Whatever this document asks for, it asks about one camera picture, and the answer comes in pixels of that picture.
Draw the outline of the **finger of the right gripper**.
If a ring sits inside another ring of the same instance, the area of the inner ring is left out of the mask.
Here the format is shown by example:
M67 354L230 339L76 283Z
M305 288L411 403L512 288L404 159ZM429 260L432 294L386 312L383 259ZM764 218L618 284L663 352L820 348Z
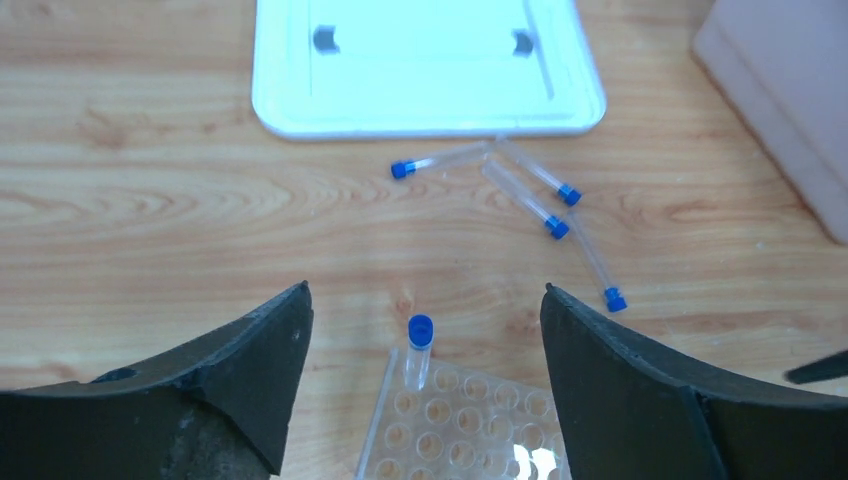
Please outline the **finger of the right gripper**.
M848 351L844 350L788 370L784 379L797 385L830 381L846 377L847 367Z

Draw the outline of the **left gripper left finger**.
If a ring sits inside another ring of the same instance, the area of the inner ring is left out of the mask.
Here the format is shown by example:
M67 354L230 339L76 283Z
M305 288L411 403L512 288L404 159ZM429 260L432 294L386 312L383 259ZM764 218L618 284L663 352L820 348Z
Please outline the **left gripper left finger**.
M1 394L5 479L280 473L314 312L307 283L95 380Z

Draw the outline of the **clear test tube rack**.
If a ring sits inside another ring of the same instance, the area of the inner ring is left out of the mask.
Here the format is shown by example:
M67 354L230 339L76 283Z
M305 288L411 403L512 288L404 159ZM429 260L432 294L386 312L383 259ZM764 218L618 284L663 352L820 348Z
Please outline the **clear test tube rack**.
M355 478L570 478L549 391L440 360L410 391L405 363L392 349Z

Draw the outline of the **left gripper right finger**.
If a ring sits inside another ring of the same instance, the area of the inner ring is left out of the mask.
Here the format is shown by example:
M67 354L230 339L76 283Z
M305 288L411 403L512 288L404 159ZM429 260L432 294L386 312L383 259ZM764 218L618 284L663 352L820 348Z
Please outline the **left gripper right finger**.
M687 356L554 285L540 324L575 479L843 479L847 401Z

